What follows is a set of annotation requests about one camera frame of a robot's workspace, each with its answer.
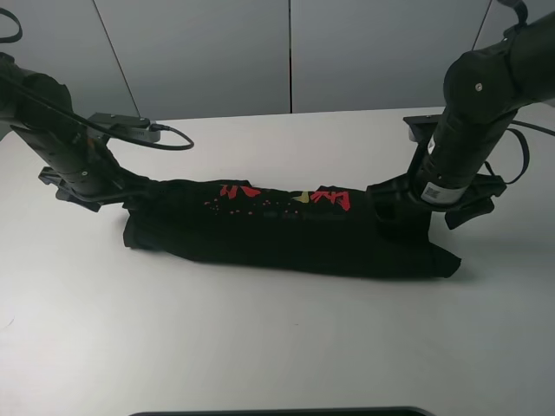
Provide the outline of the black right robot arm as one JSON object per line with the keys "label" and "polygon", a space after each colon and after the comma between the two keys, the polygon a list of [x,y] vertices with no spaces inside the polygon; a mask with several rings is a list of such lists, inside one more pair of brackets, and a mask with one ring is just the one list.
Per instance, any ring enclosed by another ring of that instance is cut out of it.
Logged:
{"label": "black right robot arm", "polygon": [[480,173],[518,111],[554,97],[554,15],[529,23],[522,1],[506,1],[517,23],[501,42],[464,53],[448,69],[446,106],[434,131],[415,136],[407,172],[368,192],[376,225],[405,232],[442,212],[451,230],[494,209],[508,187],[499,175]]}

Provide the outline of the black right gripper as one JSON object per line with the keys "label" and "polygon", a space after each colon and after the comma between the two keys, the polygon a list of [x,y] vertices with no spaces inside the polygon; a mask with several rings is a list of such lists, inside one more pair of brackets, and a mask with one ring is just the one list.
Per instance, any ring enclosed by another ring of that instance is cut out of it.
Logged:
{"label": "black right gripper", "polygon": [[449,230],[489,214],[493,197],[506,190],[500,176],[477,174],[462,188],[446,188],[418,172],[400,175],[379,184],[369,185],[366,193],[372,204],[376,228],[381,233],[401,234],[417,222],[430,219],[432,212],[445,214]]}

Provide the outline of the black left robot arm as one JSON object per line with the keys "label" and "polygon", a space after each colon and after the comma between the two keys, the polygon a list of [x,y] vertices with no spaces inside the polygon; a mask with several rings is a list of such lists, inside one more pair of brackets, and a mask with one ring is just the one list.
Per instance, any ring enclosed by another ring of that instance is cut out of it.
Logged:
{"label": "black left robot arm", "polygon": [[1,54],[1,122],[46,164],[39,179],[59,200],[97,212],[146,197],[149,179],[121,167],[108,149],[114,133],[73,112],[66,86]]}

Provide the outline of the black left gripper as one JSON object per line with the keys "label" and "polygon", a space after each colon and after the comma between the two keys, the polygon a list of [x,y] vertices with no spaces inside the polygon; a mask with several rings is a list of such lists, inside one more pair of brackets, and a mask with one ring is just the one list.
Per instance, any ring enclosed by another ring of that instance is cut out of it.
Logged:
{"label": "black left gripper", "polygon": [[118,203],[123,208],[136,208],[152,184],[148,177],[124,171],[105,146],[88,149],[84,154],[67,148],[39,149],[37,154],[47,163],[39,180],[57,188],[57,199],[90,211]]}

